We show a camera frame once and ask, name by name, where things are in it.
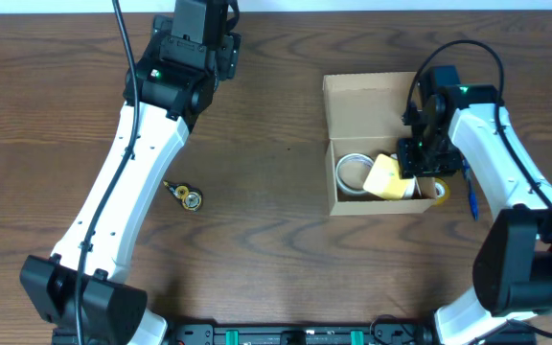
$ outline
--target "open box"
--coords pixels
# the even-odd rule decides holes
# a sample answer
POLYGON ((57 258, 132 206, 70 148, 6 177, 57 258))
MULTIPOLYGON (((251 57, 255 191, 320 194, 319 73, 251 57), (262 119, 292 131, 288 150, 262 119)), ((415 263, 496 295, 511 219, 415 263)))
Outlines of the open box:
POLYGON ((335 164, 348 153, 372 159, 396 152, 398 139, 411 136, 402 123, 414 73, 325 76, 323 93, 330 144, 325 157, 331 216, 422 213, 436 202, 434 178, 419 178, 421 194, 408 200, 374 195, 348 196, 335 182, 335 164))

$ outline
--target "wooden surface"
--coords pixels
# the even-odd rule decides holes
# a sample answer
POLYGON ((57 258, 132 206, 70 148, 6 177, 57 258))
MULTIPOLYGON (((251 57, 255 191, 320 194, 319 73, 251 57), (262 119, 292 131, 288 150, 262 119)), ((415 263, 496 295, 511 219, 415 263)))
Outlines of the wooden surface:
MULTIPOLYGON (((135 56, 151 14, 126 16, 135 56)), ((128 284, 154 311, 240 322, 415 317, 472 283, 491 225, 473 222, 461 176, 422 215, 329 218, 326 74, 414 71, 439 44, 481 39, 506 68, 504 99, 552 182, 552 12, 243 14, 238 74, 221 85, 166 173, 205 194, 184 213, 159 189, 128 284)), ((463 81, 495 81, 476 48, 444 52, 463 81)), ((0 15, 0 344, 45 344, 18 282, 80 210, 123 103, 127 61, 111 14, 0 15)), ((552 315, 537 324, 552 331, 552 315)))

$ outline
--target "white background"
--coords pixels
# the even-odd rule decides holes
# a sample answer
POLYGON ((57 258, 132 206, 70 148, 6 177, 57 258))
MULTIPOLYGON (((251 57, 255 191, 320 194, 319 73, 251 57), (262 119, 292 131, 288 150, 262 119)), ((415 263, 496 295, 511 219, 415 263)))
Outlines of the white background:
MULTIPOLYGON (((172 12, 174 0, 120 0, 123 12, 172 12)), ((242 12, 552 10, 552 0, 239 0, 242 12)), ((0 13, 112 12, 110 0, 0 0, 0 13)))

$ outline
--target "box lid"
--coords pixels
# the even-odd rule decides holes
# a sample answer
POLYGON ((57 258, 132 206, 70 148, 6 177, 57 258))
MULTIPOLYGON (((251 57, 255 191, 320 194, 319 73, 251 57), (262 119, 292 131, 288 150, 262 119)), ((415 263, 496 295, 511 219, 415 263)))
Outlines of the box lid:
POLYGON ((331 139, 410 137, 402 123, 414 72, 325 76, 323 93, 331 139))

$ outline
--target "yellow tape roll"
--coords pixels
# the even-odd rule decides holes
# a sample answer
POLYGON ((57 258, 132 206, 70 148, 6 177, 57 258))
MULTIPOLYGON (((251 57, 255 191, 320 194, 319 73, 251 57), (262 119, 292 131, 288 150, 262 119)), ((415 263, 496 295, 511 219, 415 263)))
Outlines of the yellow tape roll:
POLYGON ((438 196, 438 200, 435 203, 436 206, 442 205, 450 197, 450 189, 447 182, 440 178, 436 178, 436 195, 438 196))

